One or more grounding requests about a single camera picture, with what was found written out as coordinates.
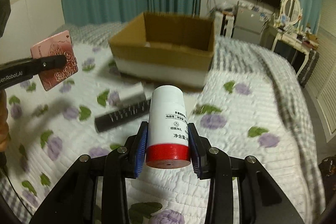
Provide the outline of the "person's left hand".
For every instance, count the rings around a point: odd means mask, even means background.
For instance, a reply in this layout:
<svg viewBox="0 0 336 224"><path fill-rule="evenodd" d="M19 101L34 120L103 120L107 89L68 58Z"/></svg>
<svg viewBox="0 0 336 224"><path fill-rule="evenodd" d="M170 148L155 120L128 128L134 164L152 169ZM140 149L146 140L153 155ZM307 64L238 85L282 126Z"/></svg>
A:
<svg viewBox="0 0 336 224"><path fill-rule="evenodd" d="M6 92L1 91L0 103L0 152L5 152L9 143L9 125L7 123L8 110Z"/></svg>

